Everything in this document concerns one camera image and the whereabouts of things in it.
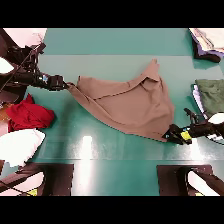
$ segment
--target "red cloth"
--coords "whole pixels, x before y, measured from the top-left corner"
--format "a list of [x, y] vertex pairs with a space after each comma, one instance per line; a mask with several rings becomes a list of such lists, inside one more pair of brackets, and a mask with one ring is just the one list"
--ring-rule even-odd
[[19, 104], [8, 108], [6, 113], [11, 118], [8, 124], [8, 132], [47, 128], [54, 119], [54, 111], [35, 104], [30, 94]]

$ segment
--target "dark green cloth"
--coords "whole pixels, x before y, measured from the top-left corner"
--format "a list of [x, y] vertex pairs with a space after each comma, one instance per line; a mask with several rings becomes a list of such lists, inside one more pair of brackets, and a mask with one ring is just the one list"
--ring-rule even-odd
[[195, 80], [201, 97], [205, 114], [212, 115], [224, 112], [224, 80]]

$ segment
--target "pink cloth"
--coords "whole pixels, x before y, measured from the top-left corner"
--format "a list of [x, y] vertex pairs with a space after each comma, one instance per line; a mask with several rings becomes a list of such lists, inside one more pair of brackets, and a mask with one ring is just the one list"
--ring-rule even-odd
[[97, 80], [80, 76], [69, 85], [74, 98], [95, 118], [126, 134], [166, 142], [162, 135], [174, 117], [168, 88], [153, 59], [146, 70], [128, 82]]

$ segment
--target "brown fabric fold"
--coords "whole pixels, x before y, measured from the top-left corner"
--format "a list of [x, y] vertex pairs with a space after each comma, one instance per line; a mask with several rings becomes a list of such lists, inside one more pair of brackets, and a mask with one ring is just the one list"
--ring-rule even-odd
[[168, 88], [153, 59], [146, 70], [128, 82], [80, 76], [69, 92], [95, 118], [126, 134], [166, 142], [162, 135], [174, 117]]

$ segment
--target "green table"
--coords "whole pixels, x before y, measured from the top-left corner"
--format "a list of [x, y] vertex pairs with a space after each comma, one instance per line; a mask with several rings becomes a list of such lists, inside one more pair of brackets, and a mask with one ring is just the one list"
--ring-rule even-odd
[[[127, 81], [157, 58], [179, 126], [189, 124], [185, 107], [199, 112], [190, 87], [194, 80], [223, 78], [218, 64], [192, 58], [186, 29], [49, 29], [45, 43], [40, 70], [74, 83], [79, 75]], [[27, 92], [56, 114], [52, 126], [42, 130], [46, 138], [32, 161], [74, 163], [72, 195], [158, 195], [158, 164], [209, 163], [224, 179], [224, 147], [206, 138], [180, 146], [125, 135], [96, 120], [66, 90], [29, 87]]]

